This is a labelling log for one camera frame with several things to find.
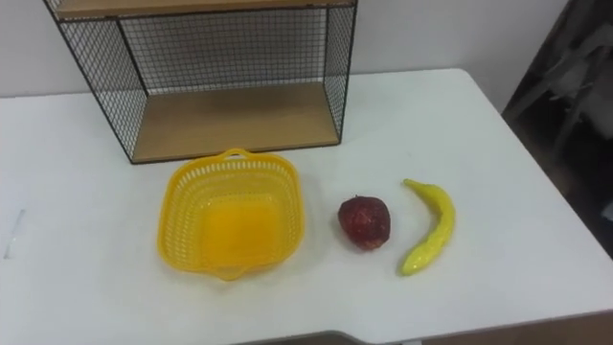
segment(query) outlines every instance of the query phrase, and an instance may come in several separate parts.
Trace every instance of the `metal frame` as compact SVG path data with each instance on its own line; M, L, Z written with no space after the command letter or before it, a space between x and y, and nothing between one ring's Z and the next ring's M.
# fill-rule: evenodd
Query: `metal frame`
M126 28L124 21L128 20L131 21L132 23L136 20L139 19L150 19L150 18L174 18L174 17L182 17L182 16L191 16L191 15L202 15L202 14L224 14L224 13L240 13L240 12L277 12L277 11L308 11L308 10L322 10L325 11L325 42L324 42L324 57L323 57L323 70L322 70L322 75L319 77L321 78L321 83L324 85L324 89L326 90L325 94L327 97L327 101L329 104L329 109L330 109L330 116L332 116L334 118L334 113L332 113L332 102L334 100L337 101L336 103L336 109L339 108L339 105L341 104L340 100L342 100L342 106L341 106L341 113L340 113L340 118L336 117L337 119L340 119L340 126L337 127L337 134L338 134L338 144L342 143L342 139L343 139L343 129L344 129L344 123L345 123L345 114L346 114L346 108L347 108L347 97L348 97L348 93L349 93L349 80L350 80L350 71L351 71L351 64L352 64L352 49L353 49L353 42L354 42L354 34L355 34L355 22L356 22L356 17L357 17L357 5L358 5L358 1L357 0L353 0L351 2L348 2L346 4L328 4L328 5L308 5L308 6L304 6L304 7L279 7L279 8L272 8L272 9L253 9L253 10L231 10L231 11L192 11L192 12L185 12L185 13L162 13L162 14L143 14L143 15L119 15L119 16L107 16L107 17L87 17L87 18L74 18L74 19L61 19L58 18L56 16L55 13L55 8L59 3L59 0L42 0L43 3L45 4L49 14L52 16L52 18L54 19L54 22L56 23L57 29L59 30L62 39L64 40L64 42L66 43L73 59L75 60L75 62L77 63L77 66L79 68L79 71L81 72L81 74L83 75L83 77L85 78L85 81L87 83L87 86L89 87L90 91L92 92L94 98L96 99L96 102L98 103L99 107L101 108L102 114L104 115L104 118L106 119L106 121L108 122L109 126L111 127L111 130L113 131L113 134L115 135L115 137L117 138L117 140L120 142L121 146L122 146L122 150L124 151L124 154L126 156L126 158L129 160L129 162L131 164L148 164L148 163L157 163L160 161L156 161L156 162L140 162L140 163L134 163L132 160L132 154L131 151L133 150L133 145L135 145L134 143L136 142L137 138L130 138L130 140L133 139L133 143L132 143L132 147L130 148L130 144L126 143L126 139L125 136L127 134L125 133L120 133L118 131L118 129L116 128L116 126L118 125L118 108L121 107L120 106L111 106L110 109L109 107L109 102L113 102L113 100L109 101L109 97L108 95L104 95L103 93L106 91L116 91L113 88L110 89L104 89L104 87L108 87L108 81L109 79L112 79L113 77L108 77L107 75L102 78L102 80L96 80L96 75L92 76L92 68L91 66L87 66L87 65L83 65L83 60L87 59L88 57L83 57L83 50L81 47L81 50L78 51L78 47L76 47L77 43L75 43L75 38L73 36L68 37L67 35L69 35L70 32L67 28L67 26L71 26L71 25L86 25L86 23L96 23L96 22L109 22L109 23L114 23L114 25L116 26L116 29L109 29L105 26L102 26L104 33L97 35L96 38L100 38L100 36L104 36L104 35L112 35L112 38L109 39L118 39L116 38L118 36L119 33L119 37L121 38L121 42L123 44L124 48L114 48L114 49L120 49L121 50L121 55L122 58L125 58L125 60L127 60L129 58L129 63L131 65L131 68L133 68L133 71L135 72L135 76L136 78L132 77L132 81L135 83L136 80L138 80L138 84L140 87L140 90L142 90L145 93L145 100L144 102L147 101L147 98L149 97L149 91L150 89L148 88L148 83L146 78L143 76L143 70L142 70L142 66L139 66L139 58L135 57L135 52L134 49L132 47L132 44L130 42L130 37L128 34L126 34L126 30L130 29L130 28ZM336 75L337 77L342 77L344 78L344 83L342 84L342 87L340 87L340 84L335 84L335 85L339 85L340 88L342 88L342 98L341 97L333 97L333 100L330 99L329 96L329 91L326 88L325 84L324 84L324 80L326 78L326 73L327 73L327 66L330 63L330 57L328 55L329 52L329 46L330 46L330 42L329 42L329 36L330 36L330 32L329 32L329 28L330 28L330 11L333 11L335 9L350 9L352 11L351 13L351 26L349 28L347 28L347 30L349 30L348 32L343 32L345 34L347 34L349 36L349 52L348 55L346 57L346 61L342 62L343 64L343 71L342 71L342 75L338 74ZM94 73L99 73L100 70L102 70L100 73L103 73L104 71L106 71L109 67L109 65L112 64L111 62L105 63L103 68L98 68L98 69L94 69ZM127 89L120 89L120 91L126 91L126 93L130 92L131 89L127 88ZM134 126L132 126L130 129L130 133L134 132ZM173 160L182 160L182 158L172 158L166 161L173 161Z

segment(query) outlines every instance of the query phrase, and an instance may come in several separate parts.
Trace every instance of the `basket handle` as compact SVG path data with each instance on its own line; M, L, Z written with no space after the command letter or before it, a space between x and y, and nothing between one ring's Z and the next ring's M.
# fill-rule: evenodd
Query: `basket handle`
M226 282L234 281L245 272L249 270L248 266L237 266L237 267L219 267L214 269L211 273L215 275L217 278L224 280Z
M239 155L242 156L244 158L249 158L253 155L253 153L247 151L246 149L228 149L227 151L223 152L222 154L220 154L218 157L220 159L227 159L231 156L234 155Z

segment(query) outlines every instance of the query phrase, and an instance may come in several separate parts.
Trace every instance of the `fake fruit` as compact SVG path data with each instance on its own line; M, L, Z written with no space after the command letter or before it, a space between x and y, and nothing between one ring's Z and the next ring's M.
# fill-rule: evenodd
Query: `fake fruit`
M356 196L343 202L338 220L353 244L363 250L377 249L390 239L390 212L376 197Z
M439 217L439 222L423 242L413 248L400 268L400 274L411 275L430 265L443 251L453 233L456 210L451 197L439 186L405 179L410 187Z

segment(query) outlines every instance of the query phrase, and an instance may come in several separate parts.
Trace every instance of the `metal wire rack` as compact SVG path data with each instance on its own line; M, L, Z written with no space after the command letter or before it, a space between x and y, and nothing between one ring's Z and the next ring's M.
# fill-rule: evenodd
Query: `metal wire rack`
M132 163L341 142L356 0L96 16L43 1Z

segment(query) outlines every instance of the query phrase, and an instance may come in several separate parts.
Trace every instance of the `black wire mesh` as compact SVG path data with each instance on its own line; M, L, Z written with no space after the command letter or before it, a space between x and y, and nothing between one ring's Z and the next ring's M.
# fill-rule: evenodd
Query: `black wire mesh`
M117 21L61 23L81 72L128 157L143 120L147 94L138 79Z
M157 94L321 82L342 134L356 2L60 19L44 1L130 160Z
M345 102L347 99L351 67L355 7L330 8L326 39L326 68L324 88L328 97L329 111L339 137L343 131Z
M124 23L151 94L323 77L325 9L201 13Z

